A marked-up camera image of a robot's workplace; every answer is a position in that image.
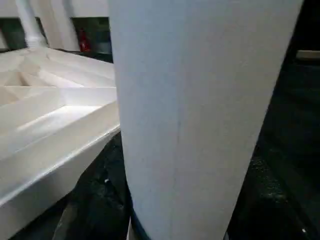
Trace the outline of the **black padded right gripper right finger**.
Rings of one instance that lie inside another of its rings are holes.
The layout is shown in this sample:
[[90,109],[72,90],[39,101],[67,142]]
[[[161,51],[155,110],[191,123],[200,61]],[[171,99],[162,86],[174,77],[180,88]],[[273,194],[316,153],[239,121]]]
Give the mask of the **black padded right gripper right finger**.
[[226,234],[230,240],[318,240],[308,219],[265,160],[250,161]]

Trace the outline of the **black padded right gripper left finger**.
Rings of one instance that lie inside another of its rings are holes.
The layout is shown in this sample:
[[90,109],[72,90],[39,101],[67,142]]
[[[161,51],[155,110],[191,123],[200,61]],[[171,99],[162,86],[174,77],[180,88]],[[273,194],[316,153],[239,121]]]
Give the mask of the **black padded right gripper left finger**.
[[122,137],[116,134],[81,174],[54,231],[55,240],[124,240],[130,218]]

